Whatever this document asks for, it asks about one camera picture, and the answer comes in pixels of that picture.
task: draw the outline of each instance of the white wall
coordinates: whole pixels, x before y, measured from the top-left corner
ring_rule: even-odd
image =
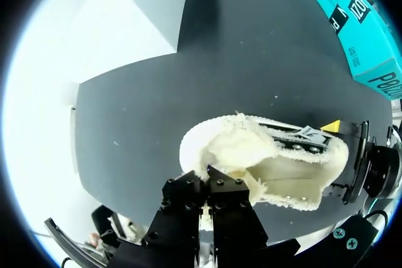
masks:
[[[72,23],[65,77],[82,83],[123,65],[176,52],[184,4],[88,0]]]
[[[95,231],[90,213],[99,202],[82,188],[72,158],[78,83],[176,47],[133,0],[41,1],[16,47],[3,108],[8,175],[31,229],[46,233],[52,217],[78,242]],[[60,263],[65,254],[46,244]]]

